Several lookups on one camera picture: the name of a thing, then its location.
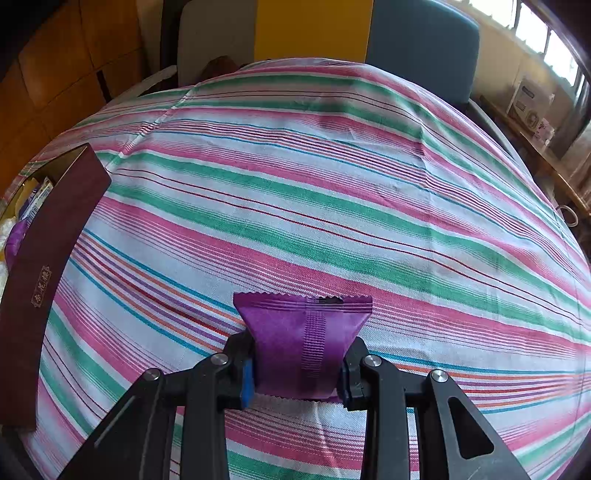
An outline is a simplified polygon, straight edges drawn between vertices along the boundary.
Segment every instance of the cardboard box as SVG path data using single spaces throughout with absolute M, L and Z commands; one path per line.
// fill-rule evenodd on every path
M 39 168 L 29 178 L 54 183 L 25 234 L 0 303 L 0 424 L 35 429 L 41 347 L 61 275 L 111 177 L 89 144 Z M 19 190 L 3 218 L 14 216 Z
M 536 82 L 524 77 L 513 94 L 507 115 L 533 134 L 553 100 L 553 93 L 546 92 Z

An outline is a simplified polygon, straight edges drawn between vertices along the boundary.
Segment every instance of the purple wrapper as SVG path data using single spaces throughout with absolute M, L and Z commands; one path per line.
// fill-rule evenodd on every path
M 8 267 L 9 272 L 17 257 L 18 249 L 21 246 L 22 239 L 25 238 L 25 233 L 27 233 L 28 228 L 27 220 L 23 219 L 18 221 L 12 227 L 12 230 L 10 230 L 6 245 L 4 245 L 4 260 L 6 261 L 6 266 Z
M 234 306 L 255 341 L 256 391 L 324 400 L 372 313 L 372 297 L 235 293 Z

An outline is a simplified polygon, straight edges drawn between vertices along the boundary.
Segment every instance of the bed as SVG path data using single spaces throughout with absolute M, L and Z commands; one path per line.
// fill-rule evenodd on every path
M 523 163 L 426 90 L 344 61 L 251 64 L 85 119 L 2 205 L 84 142 L 112 184 L 61 278 L 21 435 L 46 479 L 144 370 L 191 368 L 240 332 L 235 291 L 371 295 L 368 348 L 449 371 L 532 479 L 557 478 L 589 431 L 587 261 Z M 364 430 L 338 404 L 256 395 L 226 414 L 230 474 L 359 478 Z

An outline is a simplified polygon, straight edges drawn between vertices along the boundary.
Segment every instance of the blue stripe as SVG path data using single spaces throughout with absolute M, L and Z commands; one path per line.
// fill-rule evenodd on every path
M 74 265 L 86 278 L 88 278 L 88 280 L 90 280 L 100 291 L 102 291 L 105 295 L 107 295 L 111 300 L 113 300 L 115 303 L 117 303 L 119 306 L 121 306 L 124 310 L 128 311 L 130 314 L 132 314 L 135 318 L 137 318 L 140 322 L 146 324 L 147 326 L 149 326 L 150 328 L 156 330 L 158 333 L 161 333 L 162 335 L 164 335 L 167 338 L 170 338 L 172 341 L 174 341 L 175 343 L 178 343 L 179 345 L 182 345 L 185 348 L 188 348 L 189 350 L 198 353 L 199 355 L 201 355 L 202 357 L 207 357 L 211 355 L 211 352 L 206 352 L 205 350 L 200 349 L 199 347 L 195 346 L 195 345 L 191 345 L 190 343 L 176 337 L 175 335 L 173 335 L 172 333 L 158 327 L 157 325 L 153 324 L 152 322 L 150 322 L 148 319 L 146 319 L 145 317 L 141 316 L 138 312 L 136 312 L 134 309 L 132 309 L 131 307 L 129 307 L 128 305 L 126 305 L 124 302 L 122 302 L 120 299 L 118 299 L 117 297 L 115 297 L 111 292 L 109 292 L 106 288 L 104 288 L 102 285 L 100 285 L 94 278 L 92 278 L 92 276 L 86 272 L 84 270 L 84 268 L 82 268 L 80 265 L 78 265 L 78 263 L 73 260 L 71 257 L 68 260 L 68 263 L 72 263 L 72 265 Z
M 199 97 L 198 97 L 198 96 L 195 96 L 195 97 L 193 97 L 193 98 L 189 98 L 189 100 L 195 100 L 195 101 L 199 101 Z M 193 107 L 193 106 L 192 106 L 192 105 L 189 105 L 189 106 L 187 106 L 187 107 L 181 107 L 181 108 L 191 108 L 191 107 Z M 408 111 L 406 111 L 404 108 L 401 108 L 401 107 L 396 107 L 395 105 L 393 105 L 393 107 L 394 107 L 394 108 L 399 108 L 399 109 L 400 109 L 400 110 L 401 110 L 403 113 L 409 114 L 409 112 L 408 112 Z M 421 125 L 421 124 L 422 124 L 422 120 L 420 120 L 420 119 L 417 119 L 416 117 L 413 117 L 413 116 L 412 116 L 412 114 L 410 114 L 410 115 L 411 115 L 410 117 L 407 117 L 407 116 L 405 116 L 405 117 L 406 117 L 408 120 L 410 120 L 410 121 L 413 121 L 413 122 L 415 122 L 415 123 L 418 123 L 419 125 Z M 443 123 L 443 124 L 445 123 L 443 120 L 439 119 L 438 117 L 435 117 L 435 118 L 437 118 L 437 120 L 438 120 L 438 121 L 440 121 L 441 123 Z M 194 118 L 179 118 L 179 119 L 174 119 L 174 120 L 175 120 L 175 121 L 177 121 L 177 120 L 182 120 L 182 121 L 189 121 L 189 122 L 196 122 L 196 121 L 199 121 L 199 120 L 197 120 L 197 119 L 194 119 Z M 292 132 L 292 133 L 295 133 L 295 134 L 298 134 L 298 135 L 306 135 L 306 136 L 309 136 L 309 137 L 315 138 L 315 139 L 317 139 L 317 140 L 327 140 L 326 138 L 315 136 L 315 135 L 313 135 L 313 134 L 311 134 L 311 133 L 309 133 L 309 132 L 302 132 L 302 131 L 298 131 L 298 130 L 294 130 L 294 129 L 290 129 L 290 128 L 285 128 L 285 127 L 282 127 L 282 128 L 274 128 L 274 127 L 267 127 L 267 126 L 265 126 L 265 125 L 253 125 L 253 124 L 243 124 L 243 123 L 233 123 L 233 122 L 222 122 L 222 121 L 215 121 L 215 120 L 211 120 L 211 119 L 208 119 L 208 120 L 207 120 L 207 122 L 210 122 L 210 123 L 213 123 L 213 124 L 219 124 L 219 125 L 237 125 L 237 126 L 240 126 L 240 127 L 254 127 L 254 128 L 257 128 L 257 129 L 261 129 L 261 130 L 263 130 L 263 129 L 264 129 L 264 130 L 269 130 L 269 131 L 287 131 L 287 132 Z M 501 166 L 503 166 L 504 168 L 507 168 L 507 167 L 506 167 L 506 165 L 504 164 L 504 162 L 503 162 L 503 161 L 500 161 L 500 160 L 499 160 L 499 159 L 498 159 L 496 156 L 494 156 L 493 154 L 491 154 L 491 153 L 490 153 L 490 152 L 489 152 L 487 149 L 483 148 L 483 147 L 482 147 L 482 146 L 481 146 L 481 145 L 480 145 L 478 142 L 476 142 L 475 140 L 471 139 L 470 137 L 467 137 L 465 134 L 459 133 L 459 135 L 461 135 L 461 136 L 463 136 L 464 138 L 468 139 L 468 140 L 469 140 L 469 141 L 472 143 L 472 145 L 473 145 L 473 147 L 472 147 L 472 148 L 476 147 L 476 149 L 480 149 L 480 150 L 481 150 L 481 152 L 484 152 L 484 153 L 485 153 L 485 156 L 492 157 L 492 158 L 493 158 L 493 159 L 494 159 L 494 160 L 495 160 L 497 163 L 499 163 Z M 439 139 L 437 139 L 437 138 L 436 138 L 434 135 L 431 135 L 431 136 L 433 137 L 433 139 L 434 139 L 434 140 L 436 140 L 436 141 L 438 141 L 438 142 L 442 143 L 442 142 L 441 142 Z M 372 154 L 379 155 L 379 156 L 381 156 L 381 157 L 383 157 L 383 158 L 388 158 L 388 159 L 390 159 L 390 160 L 396 160 L 396 161 L 400 161 L 399 159 L 393 159 L 392 157 L 389 157 L 389 156 L 387 156 L 387 155 L 385 155 L 385 154 L 383 154 L 383 153 L 380 153 L 380 152 L 375 152 L 375 151 L 372 151 L 372 150 L 369 150 L 369 149 L 363 148 L 363 147 L 361 147 L 361 146 L 359 146 L 359 145 L 357 145 L 357 144 L 354 144 L 354 143 L 349 143 L 349 142 L 346 142 L 346 141 L 343 141 L 343 140 L 337 140 L 337 139 L 335 139 L 335 138 L 334 138 L 334 139 L 331 139 L 331 140 L 332 140 L 332 141 L 334 141 L 335 143 L 340 143 L 340 144 L 343 144 L 343 145 L 351 146 L 351 147 L 357 148 L 357 149 L 359 149 L 359 150 L 361 150 L 361 151 L 365 151 L 365 152 L 369 152 L 369 153 L 372 153 Z M 457 151 L 453 151 L 453 150 L 450 150 L 450 153 L 451 153 L 452 155 L 456 155 L 456 154 L 458 154 L 458 152 L 457 152 Z M 472 160 L 472 156 L 471 156 L 471 155 L 469 155 L 467 152 L 464 152 L 463 150 L 460 150 L 460 153 L 459 153 L 459 154 L 460 154 L 460 155 L 461 155 L 461 154 L 465 154 L 466 156 L 468 156 L 468 157 L 469 157 L 469 159 L 470 159 L 470 160 Z M 447 158 L 447 160 L 448 160 L 448 161 L 451 161 L 451 160 L 455 160 L 455 159 L 454 159 L 453 157 L 452 157 L 452 158 L 449 158 L 449 157 L 448 157 L 448 158 Z M 515 187 L 513 187 L 511 184 L 509 184 L 509 183 L 508 183 L 506 180 L 504 180 L 504 179 L 503 179 L 503 178 L 502 178 L 502 177 L 501 177 L 499 174 L 494 174 L 494 173 L 492 173 L 492 172 L 490 172 L 490 171 L 487 171 L 487 170 L 485 170 L 485 169 L 484 169 L 484 168 L 482 168 L 482 167 L 480 168 L 480 170 L 481 170 L 481 172 L 482 172 L 484 175 L 486 175 L 486 176 L 496 177 L 496 178 L 497 178 L 497 180 L 498 180 L 498 181 L 499 181 L 501 184 L 503 184 L 503 185 L 505 186 L 505 188 L 507 188 L 509 191 L 513 192 L 513 194 L 517 195 L 517 197 L 516 197 L 516 198 L 513 198 L 511 195 L 509 195 L 508 193 L 506 193 L 506 195 L 507 195 L 508 197 L 510 197 L 510 198 L 513 198 L 514 200 L 518 201 L 519 203 L 521 203 L 521 202 L 522 202 L 522 200 L 523 200 L 523 193 L 522 193 L 522 192 L 520 192 L 519 190 L 517 190 L 517 189 L 516 189 Z M 523 180 L 521 180 L 521 178 L 519 178 L 517 175 L 515 175 L 515 174 L 514 174 L 513 172 L 511 172 L 510 170 L 509 170 L 509 173 L 511 174 L 511 177 L 512 177 L 514 180 L 516 180 L 516 181 L 518 181 L 518 182 L 520 182 L 520 183 L 521 183 L 521 185 L 523 186 L 523 188 L 524 188 L 524 189 L 531 190 L 531 187 L 530 187 L 529 185 L 525 184 L 525 183 L 523 182 Z M 530 203 L 532 206 L 537 206 L 539 209 L 540 209 L 540 207 L 541 207 L 541 209 L 540 209 L 540 210 L 541 210 L 542 212 L 544 212 L 546 215 L 550 215 L 550 214 L 552 214 L 552 212 L 553 212 L 553 211 L 552 211 L 552 210 L 551 210 L 551 209 L 550 209 L 550 208 L 549 208 L 549 207 L 548 207 L 548 206 L 547 206 L 545 203 L 543 203 L 543 202 L 542 202 L 542 201 L 541 201 L 541 200 L 540 200 L 540 199 L 539 199 L 537 196 L 533 195 L 533 197 L 532 197 L 532 198 L 535 200 L 535 202 L 531 202 L 531 203 Z
M 92 233 L 90 230 L 84 228 L 83 230 L 85 233 L 88 233 L 88 235 L 90 235 L 92 238 L 94 238 L 95 240 L 97 240 L 99 243 L 101 243 L 102 245 L 104 245 L 105 247 L 107 247 L 109 250 L 115 252 L 117 255 L 119 255 L 120 257 L 123 257 L 124 259 L 126 259 L 127 261 L 133 263 L 134 265 L 136 265 L 137 267 L 141 268 L 144 271 L 149 272 L 151 275 L 153 275 L 154 277 L 158 277 L 160 280 L 164 280 L 166 283 L 170 283 L 171 285 L 174 285 L 176 288 L 178 288 L 179 290 L 183 290 L 185 293 L 189 293 L 203 301 L 209 302 L 210 304 L 213 304 L 223 310 L 226 310 L 229 313 L 233 313 L 238 315 L 238 311 L 234 308 L 234 307 L 230 307 L 230 305 L 227 305 L 225 303 L 222 303 L 221 301 L 217 301 L 214 300 L 211 297 L 208 297 L 202 293 L 199 293 L 196 290 L 193 290 L 192 288 L 189 288 L 185 285 L 182 285 L 180 283 L 178 283 L 177 281 L 174 281 L 172 278 L 168 278 L 164 275 L 162 275 L 161 273 L 157 272 L 156 270 L 154 270 L 153 268 L 148 267 L 147 265 L 144 265 L 141 262 L 138 262 L 137 260 L 131 258 L 129 255 L 125 255 L 121 250 L 113 247 L 113 245 L 105 242 L 102 238 L 99 238 L 98 236 L 96 236 L 94 233 Z
M 349 163 L 349 162 L 347 162 L 345 160 L 340 160 L 338 158 L 328 157 L 326 155 L 322 155 L 322 154 L 318 154 L 318 153 L 306 152 L 306 151 L 298 150 L 296 148 L 284 147 L 282 145 L 277 145 L 277 144 L 274 144 L 274 143 L 271 143 L 271 142 L 255 142 L 255 141 L 251 141 L 251 140 L 242 140 L 242 139 L 239 139 L 239 138 L 227 137 L 227 136 L 224 136 L 224 135 L 197 134 L 197 133 L 192 133 L 192 132 L 176 132 L 176 131 L 168 131 L 168 130 L 164 130 L 164 129 L 159 129 L 158 130 L 158 133 L 168 133 L 168 134 L 171 134 L 171 135 L 189 135 L 191 137 L 217 138 L 217 139 L 222 139 L 222 140 L 233 140 L 233 141 L 247 143 L 247 144 L 252 144 L 252 145 L 263 145 L 263 146 L 272 146 L 272 147 L 275 147 L 275 148 L 282 148 L 284 150 L 294 151 L 294 152 L 297 152 L 297 153 L 302 154 L 302 155 L 311 155 L 313 157 L 324 158 L 325 160 L 331 160 L 331 161 L 335 161 L 337 163 L 342 163 L 344 165 L 349 165 L 349 166 L 352 166 L 352 167 L 355 167 L 355 168 L 359 168 L 361 170 L 366 170 L 366 171 L 368 171 L 370 173 L 373 173 L 373 174 L 376 174 L 376 175 L 380 175 L 382 177 L 388 178 L 388 179 L 393 180 L 395 182 L 397 181 L 397 182 L 400 182 L 400 183 L 404 183 L 404 184 L 410 185 L 413 188 L 416 188 L 417 190 L 421 190 L 422 192 L 428 193 L 429 195 L 436 196 L 436 197 L 440 198 L 441 200 L 444 200 L 445 202 L 449 202 L 449 203 L 452 203 L 452 204 L 454 204 L 454 205 L 456 205 L 456 206 L 458 206 L 460 208 L 469 210 L 470 212 L 474 213 L 475 215 L 478 215 L 479 217 L 483 218 L 487 222 L 490 222 L 493 225 L 496 225 L 500 230 L 503 230 L 504 232 L 506 232 L 507 235 L 513 236 L 515 238 L 519 238 L 519 239 L 521 239 L 521 240 L 523 240 L 525 242 L 530 243 L 531 245 L 537 247 L 538 250 L 540 250 L 541 252 L 545 253 L 546 256 L 550 260 L 552 260 L 552 262 L 554 262 L 555 264 L 557 264 L 565 273 L 567 273 L 569 275 L 569 277 L 571 277 L 571 275 L 572 275 L 571 272 L 567 271 L 567 269 L 566 269 L 565 266 L 561 265 L 558 260 L 554 259 L 548 253 L 547 249 L 540 248 L 539 244 L 537 244 L 531 238 L 528 238 L 528 237 L 525 237 L 525 236 L 520 236 L 520 235 L 511 233 L 505 227 L 499 225 L 498 223 L 496 223 L 495 221 L 493 221 L 492 219 L 490 219 L 489 217 L 487 217 L 483 213 L 479 213 L 479 212 L 473 210 L 472 208 L 464 205 L 463 203 L 459 203 L 459 202 L 456 202 L 455 200 L 451 200 L 451 199 L 442 197 L 439 194 L 437 194 L 436 192 L 433 192 L 432 190 L 428 190 L 428 189 L 422 188 L 422 187 L 420 187 L 420 186 L 418 186 L 415 183 L 412 183 L 410 181 L 401 180 L 399 178 L 393 177 L 391 175 L 387 175 L 385 173 L 376 172 L 376 171 L 373 171 L 373 170 L 371 170 L 370 168 L 367 168 L 367 167 L 361 167 L 361 166 L 353 165 L 353 164 L 351 164 L 351 163 Z
M 486 407 L 483 407 L 483 408 L 480 408 L 479 410 L 483 414 L 503 413 L 504 411 L 521 410 L 522 408 L 537 407 L 538 405 L 543 405 L 544 403 L 550 403 L 550 402 L 561 401 L 561 400 L 568 400 L 569 398 L 573 398 L 573 397 L 580 397 L 581 395 L 583 395 L 583 393 L 587 393 L 589 391 L 591 391 L 591 388 L 588 388 L 587 390 L 581 390 L 580 393 L 574 393 L 572 395 L 567 395 L 565 397 L 551 398 L 549 400 L 541 400 L 541 401 L 537 401 L 537 402 L 533 402 L 533 403 L 528 403 L 525 405 L 519 405 L 516 407 L 492 408 L 492 409 L 487 409 Z
M 187 122 L 196 122 L 196 120 L 195 120 L 194 118 L 178 118 L 178 119 L 177 119 L 177 118 L 175 118 L 175 119 L 174 119 L 174 121 L 187 121 Z M 292 128 L 286 128 L 286 127 L 282 127 L 282 128 L 274 128 L 274 127 L 267 127 L 267 126 L 265 126 L 265 125 L 242 124 L 242 123 L 234 123 L 234 122 L 221 122 L 221 121 L 215 121 L 215 120 L 211 120 L 211 119 L 208 119 L 208 120 L 207 120 L 207 123 L 211 123 L 211 124 L 217 124 L 217 125 L 230 125 L 230 126 L 238 126 L 238 127 L 253 127 L 253 128 L 256 128 L 256 129 L 260 129 L 260 130 L 267 130 L 267 131 L 271 131 L 271 132 L 281 132 L 281 131 L 285 131 L 285 132 L 290 132 L 290 133 L 297 134 L 297 135 L 305 135 L 305 136 L 307 136 L 307 137 L 314 138 L 315 140 L 319 140 L 319 141 L 325 141 L 325 140 L 327 140 L 326 138 L 323 138 L 323 137 L 319 137 L 319 136 L 313 135 L 313 134 L 312 134 L 312 133 L 310 133 L 310 132 L 303 132 L 303 131 L 294 130 L 294 129 L 292 129 Z M 412 164 L 412 163 L 410 163 L 410 162 L 406 162 L 406 161 L 402 160 L 401 158 L 394 158 L 394 157 L 390 157 L 389 155 L 386 155 L 386 154 L 384 154 L 384 153 L 382 153 L 382 152 L 378 152 L 378 151 L 370 150 L 369 148 L 365 148 L 365 147 L 363 147 L 363 146 L 361 146 L 361 145 L 358 145 L 358 144 L 355 144 L 355 143 L 352 143 L 352 142 L 346 142 L 346 141 L 344 141 L 344 140 L 338 140 L 338 139 L 329 139 L 329 140 L 331 140 L 331 141 L 332 141 L 332 142 L 334 142 L 334 143 L 338 143 L 338 144 L 346 145 L 347 147 L 351 147 L 351 148 L 354 148 L 354 149 L 356 149 L 356 150 L 360 150 L 360 151 L 363 151 L 363 152 L 366 152 L 366 153 L 371 153 L 372 155 L 377 155 L 378 157 L 381 157 L 381 158 L 387 159 L 387 160 L 389 160 L 389 161 L 392 161 L 392 162 L 394 162 L 394 163 L 401 163 L 401 164 L 403 164 L 403 165 L 406 165 L 406 166 L 409 166 L 409 167 L 412 167 L 412 168 L 419 168 L 419 167 L 417 167 L 417 165 L 413 165 L 413 164 Z M 446 183 L 446 184 L 449 184 L 449 185 L 454 185 L 454 187 L 456 187 L 456 188 L 457 188 L 457 189 L 459 189 L 459 190 L 463 190 L 464 192 L 468 192 L 468 193 L 474 193 L 472 190 L 470 190 L 470 189 L 468 189 L 468 188 L 465 188 L 465 187 L 463 187 L 462 185 L 459 185 L 459 184 L 457 184 L 457 183 L 452 183 L 452 182 L 451 182 L 449 179 L 443 179 L 443 178 L 439 177 L 438 175 L 435 175 L 435 174 L 434 174 L 432 171 L 429 171 L 429 173 L 430 173 L 431 175 L 433 175 L 433 177 L 435 177 L 435 178 L 437 178 L 438 180 L 442 181 L 443 183 Z M 521 201 L 522 201 L 522 195 L 521 195 L 521 193 L 520 193 L 519 191 L 515 190 L 515 189 L 513 189 L 513 191 L 514 191 L 514 192 L 515 192 L 515 193 L 518 195 L 519 202 L 521 203 Z M 498 208 L 498 206 L 497 206 L 497 205 L 495 205 L 495 204 L 493 204 L 493 203 L 490 203 L 490 202 L 487 202 L 487 201 L 486 201 L 486 199 L 484 199 L 484 198 L 481 198 L 481 197 L 480 197 L 480 198 L 479 198 L 479 200 L 481 200 L 481 201 L 483 201 L 483 202 L 486 202 L 486 204 L 487 204 L 487 205 L 490 205 L 490 206 L 492 206 L 492 207 Z M 548 212 L 547 212 L 547 206 L 546 206 L 546 205 L 544 205 L 544 207 L 546 207 L 546 209 L 543 209 L 543 213 L 545 213 L 546 217 L 548 217 L 548 219 L 549 219 L 549 220 L 554 220 L 554 216 L 549 216 L 549 215 L 548 215 Z M 527 211 L 529 211 L 530 213 L 532 213 L 533 215 L 536 215 L 536 213 L 535 213 L 535 212 L 533 212 L 532 210 L 529 210 L 529 209 L 526 209 L 526 210 L 527 210 Z M 508 216 L 510 216 L 511 218 L 513 218 L 514 220 L 517 220 L 518 222 L 521 222 L 521 223 L 523 223 L 523 220 L 519 219 L 519 218 L 518 218 L 518 217 L 516 217 L 516 216 L 513 216 L 513 215 L 511 215 L 509 212 L 504 212 L 504 213 L 505 213 L 505 214 L 507 214 Z

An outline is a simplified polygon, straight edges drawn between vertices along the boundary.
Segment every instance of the blue chair back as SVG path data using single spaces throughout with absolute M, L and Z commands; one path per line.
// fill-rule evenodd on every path
M 374 0 L 366 63 L 416 83 L 455 107 L 474 81 L 478 24 L 436 0 Z

